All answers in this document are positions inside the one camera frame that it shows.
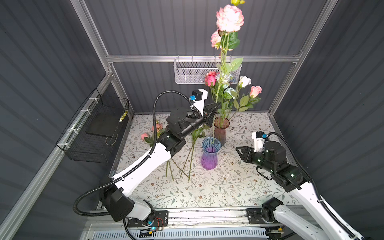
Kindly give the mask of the red pink glass vase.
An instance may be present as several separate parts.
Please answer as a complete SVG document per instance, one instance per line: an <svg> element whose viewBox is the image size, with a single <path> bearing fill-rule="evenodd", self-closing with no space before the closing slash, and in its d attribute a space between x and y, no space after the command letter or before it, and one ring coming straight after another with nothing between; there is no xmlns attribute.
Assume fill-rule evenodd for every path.
<svg viewBox="0 0 384 240"><path fill-rule="evenodd" d="M224 146L226 143L226 129L230 126L230 121L227 118L216 117L214 136Z"/></svg>

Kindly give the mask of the blue purple glass vase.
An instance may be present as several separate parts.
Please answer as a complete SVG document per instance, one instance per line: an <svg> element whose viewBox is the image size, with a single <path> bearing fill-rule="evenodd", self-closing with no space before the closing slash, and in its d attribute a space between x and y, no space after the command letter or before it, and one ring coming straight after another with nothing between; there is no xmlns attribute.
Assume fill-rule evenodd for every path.
<svg viewBox="0 0 384 240"><path fill-rule="evenodd" d="M221 143L214 137L208 137L203 140L203 155L201 165L206 170L213 170L218 165L218 152L221 149Z"/></svg>

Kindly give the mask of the light pink rose stem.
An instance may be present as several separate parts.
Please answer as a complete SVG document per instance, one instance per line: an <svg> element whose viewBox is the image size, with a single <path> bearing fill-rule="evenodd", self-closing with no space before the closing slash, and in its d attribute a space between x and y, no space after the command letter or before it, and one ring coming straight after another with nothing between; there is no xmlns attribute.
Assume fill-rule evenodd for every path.
<svg viewBox="0 0 384 240"><path fill-rule="evenodd" d="M243 95L238 101L237 110L244 112L248 109L252 109L257 103L260 102L261 98L259 95L262 93L262 87L251 86L250 92L247 95Z"/></svg>

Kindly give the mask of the white rose stem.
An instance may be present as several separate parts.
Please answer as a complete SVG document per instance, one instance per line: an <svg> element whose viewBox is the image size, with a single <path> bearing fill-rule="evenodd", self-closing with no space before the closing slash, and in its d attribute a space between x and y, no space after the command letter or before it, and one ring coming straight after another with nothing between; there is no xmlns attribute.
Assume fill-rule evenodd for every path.
<svg viewBox="0 0 384 240"><path fill-rule="evenodd" d="M246 76L241 76L239 82L235 89L230 89L230 94L232 96L232 103L230 104L230 110L234 107L234 104L238 101L240 97L240 91L251 84L251 79Z"/></svg>

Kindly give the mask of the pink rose large leaves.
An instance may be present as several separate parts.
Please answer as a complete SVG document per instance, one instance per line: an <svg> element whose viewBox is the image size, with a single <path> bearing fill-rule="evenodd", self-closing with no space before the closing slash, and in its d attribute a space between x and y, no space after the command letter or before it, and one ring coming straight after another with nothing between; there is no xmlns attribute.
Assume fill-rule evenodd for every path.
<svg viewBox="0 0 384 240"><path fill-rule="evenodd" d="M156 133L157 133L157 138L159 138L160 135L161 135L164 131L165 131L165 128L164 128L163 124L162 124L160 121L156 120ZM153 144L154 144L154 137L148 135L147 133L144 133L144 134L141 135L141 140L143 140L143 141L145 141L146 143L150 144L150 147L152 147ZM174 180L173 170L172 170L170 161L167 161L167 166L166 166L166 177L168 176L168 172L170 172L170 174L171 174L171 178L172 178L172 180Z"/></svg>

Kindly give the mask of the pale pink flower spray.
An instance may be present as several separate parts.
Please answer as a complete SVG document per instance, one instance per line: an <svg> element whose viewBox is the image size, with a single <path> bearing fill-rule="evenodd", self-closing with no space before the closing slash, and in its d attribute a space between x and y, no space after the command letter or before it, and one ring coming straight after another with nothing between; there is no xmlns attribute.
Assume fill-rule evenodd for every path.
<svg viewBox="0 0 384 240"><path fill-rule="evenodd" d="M244 25L245 17L238 5L244 1L231 1L231 4L220 8L216 12L216 25L217 30L211 36L212 47L220 51L220 60L222 61L222 68L220 74L225 70L224 64L226 63L229 52L237 48L240 44L238 33Z"/></svg>

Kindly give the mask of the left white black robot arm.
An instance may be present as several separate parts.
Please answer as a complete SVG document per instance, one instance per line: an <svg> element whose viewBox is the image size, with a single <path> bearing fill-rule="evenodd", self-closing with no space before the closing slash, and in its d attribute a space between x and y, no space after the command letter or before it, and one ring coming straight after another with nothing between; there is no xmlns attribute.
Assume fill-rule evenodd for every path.
<svg viewBox="0 0 384 240"><path fill-rule="evenodd" d="M167 117L167 127L160 134L152 154L146 153L131 166L114 175L110 180L122 179L99 191L100 201L114 221L134 218L150 225L156 211L146 200L135 200L130 197L135 188L158 166L168 161L186 144L185 137L202 125L212 126L214 116L220 104L212 103L203 107L200 118L188 115L186 110L176 109Z"/></svg>

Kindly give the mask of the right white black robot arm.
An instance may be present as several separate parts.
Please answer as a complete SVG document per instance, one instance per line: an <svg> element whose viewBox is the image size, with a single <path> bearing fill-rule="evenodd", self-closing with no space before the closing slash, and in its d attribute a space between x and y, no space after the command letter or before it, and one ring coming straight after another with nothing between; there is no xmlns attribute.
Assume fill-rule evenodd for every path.
<svg viewBox="0 0 384 240"><path fill-rule="evenodd" d="M363 235L351 227L316 191L315 184L301 168L288 163L286 149L278 142L255 140L255 147L236 147L241 160L270 173L288 194L293 196L316 221L316 225L298 216L277 198L262 205L260 216L272 224L279 222L306 240L362 240Z"/></svg>

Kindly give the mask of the white pink bud spray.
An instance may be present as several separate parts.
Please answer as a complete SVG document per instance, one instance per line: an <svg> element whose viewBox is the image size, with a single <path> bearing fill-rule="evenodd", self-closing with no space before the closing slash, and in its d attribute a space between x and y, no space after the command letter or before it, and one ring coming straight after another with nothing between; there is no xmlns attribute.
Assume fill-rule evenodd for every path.
<svg viewBox="0 0 384 240"><path fill-rule="evenodd" d="M186 160L184 162L184 165L181 169L181 177L183 175L186 175L188 177L188 181L191 180L191 171L192 171L192 163L193 163L193 155L194 155L194 150L195 150L195 146L196 146L196 142L199 138L205 138L206 137L206 130L209 130L210 127L208 125L204 125L203 127L200 127L198 128L197 130L194 130L192 133L191 133L191 137L192 137L192 146L187 154L187 157L186 157ZM189 167L189 172L188 174L186 173L185 171L185 168L186 168L186 165L188 163L188 161L190 161L190 167Z"/></svg>

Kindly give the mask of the floral patterned table mat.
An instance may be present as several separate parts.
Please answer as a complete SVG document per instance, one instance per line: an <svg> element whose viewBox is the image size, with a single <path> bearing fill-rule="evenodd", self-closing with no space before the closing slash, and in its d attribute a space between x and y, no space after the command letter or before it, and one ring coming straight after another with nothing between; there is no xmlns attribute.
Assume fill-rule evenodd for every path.
<svg viewBox="0 0 384 240"><path fill-rule="evenodd" d="M265 171L242 162L235 150L237 146L253 145L252 132L273 130L268 113L237 113L226 130L226 143L213 170L201 165L203 139L193 142L188 136L183 149L147 176L132 197L158 209L252 207L273 197L286 205L297 205L298 201L282 187L266 180Z"/></svg>

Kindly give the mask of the yellow green marker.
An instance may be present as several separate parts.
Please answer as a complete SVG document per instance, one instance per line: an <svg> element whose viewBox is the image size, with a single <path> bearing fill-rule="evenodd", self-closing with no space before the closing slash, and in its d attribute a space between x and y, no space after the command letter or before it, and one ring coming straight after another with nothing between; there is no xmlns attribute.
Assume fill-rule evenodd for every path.
<svg viewBox="0 0 384 240"><path fill-rule="evenodd" d="M121 117L119 118L119 122L120 122L120 123L124 121L124 119L125 119L126 116L128 115L128 112L129 112L129 111L124 111L124 113L121 115Z"/></svg>

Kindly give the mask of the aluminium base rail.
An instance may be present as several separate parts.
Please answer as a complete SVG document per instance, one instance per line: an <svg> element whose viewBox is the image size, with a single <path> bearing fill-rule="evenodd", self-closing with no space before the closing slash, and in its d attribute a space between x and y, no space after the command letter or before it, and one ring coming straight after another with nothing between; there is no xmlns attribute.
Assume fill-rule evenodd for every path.
<svg viewBox="0 0 384 240"><path fill-rule="evenodd" d="M248 207L173 208L167 209L168 229L231 228L249 226ZM110 216L88 218L83 232L123 230L123 222Z"/></svg>

